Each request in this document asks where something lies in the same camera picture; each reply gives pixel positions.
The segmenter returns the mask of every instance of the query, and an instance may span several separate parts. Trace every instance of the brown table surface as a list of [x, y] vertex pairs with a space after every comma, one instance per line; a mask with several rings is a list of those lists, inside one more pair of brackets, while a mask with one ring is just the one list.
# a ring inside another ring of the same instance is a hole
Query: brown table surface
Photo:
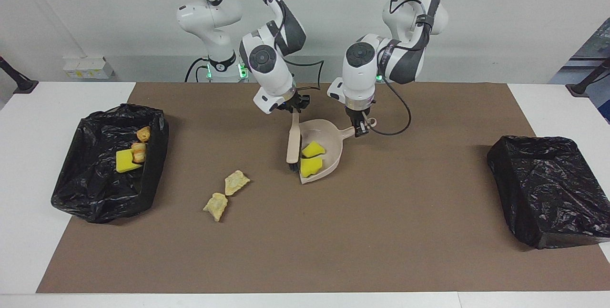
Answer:
[[[257, 84], [138, 83], [129, 99], [165, 111], [170, 146], [153, 207], [105, 225], [73, 218], [40, 293], [279, 293], [610, 290], [598, 246], [538, 251], [503, 218], [486, 153], [534, 136], [504, 84], [398, 86], [414, 119], [401, 136], [345, 142], [337, 170], [299, 184], [285, 160], [290, 115], [265, 115]], [[301, 121], [347, 128], [311, 91]], [[371, 116], [406, 113], [379, 86]], [[222, 223], [201, 209], [241, 169], [250, 183]]]

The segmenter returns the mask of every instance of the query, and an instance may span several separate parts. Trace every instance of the yellow sponge piece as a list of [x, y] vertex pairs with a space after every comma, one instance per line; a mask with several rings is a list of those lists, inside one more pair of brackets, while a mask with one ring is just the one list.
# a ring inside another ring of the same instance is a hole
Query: yellow sponge piece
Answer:
[[133, 149], [120, 150], [116, 152], [116, 171], [126, 173], [131, 170], [139, 169], [140, 164], [133, 163]]
[[326, 150], [319, 143], [312, 141], [307, 147], [301, 151], [305, 158], [313, 158], [314, 156], [325, 154]]
[[301, 175], [309, 177], [318, 173], [322, 169], [322, 158], [301, 159]]

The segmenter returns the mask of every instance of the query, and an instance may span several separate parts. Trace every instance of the black circular joint cap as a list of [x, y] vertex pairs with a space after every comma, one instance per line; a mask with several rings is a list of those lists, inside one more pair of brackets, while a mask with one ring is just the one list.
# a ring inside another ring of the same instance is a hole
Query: black circular joint cap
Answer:
[[370, 43], [354, 43], [345, 53], [345, 57], [349, 65], [360, 67], [368, 64], [375, 58], [375, 49]]
[[275, 68], [277, 56], [275, 50], [268, 45], [256, 46], [250, 54], [250, 66], [253, 71], [269, 73]]

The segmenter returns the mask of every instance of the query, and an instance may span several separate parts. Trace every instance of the black trash bag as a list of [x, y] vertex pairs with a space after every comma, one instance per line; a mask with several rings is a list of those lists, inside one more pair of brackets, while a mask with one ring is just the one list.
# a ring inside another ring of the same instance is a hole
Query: black trash bag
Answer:
[[574, 141], [503, 136], [488, 165], [519, 241], [538, 249], [610, 241], [610, 202]]
[[[143, 167], [120, 174], [116, 151], [139, 142], [136, 132], [150, 126]], [[169, 125], [162, 110], [122, 104], [81, 120], [51, 204], [90, 223], [108, 223], [150, 208], [163, 172]]]

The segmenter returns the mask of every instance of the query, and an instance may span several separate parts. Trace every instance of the blue object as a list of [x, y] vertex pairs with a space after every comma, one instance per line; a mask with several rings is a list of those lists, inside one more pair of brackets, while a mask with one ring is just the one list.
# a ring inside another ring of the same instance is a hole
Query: blue object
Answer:
[[603, 117], [606, 117], [606, 120], [610, 121], [610, 100], [602, 104], [599, 111]]

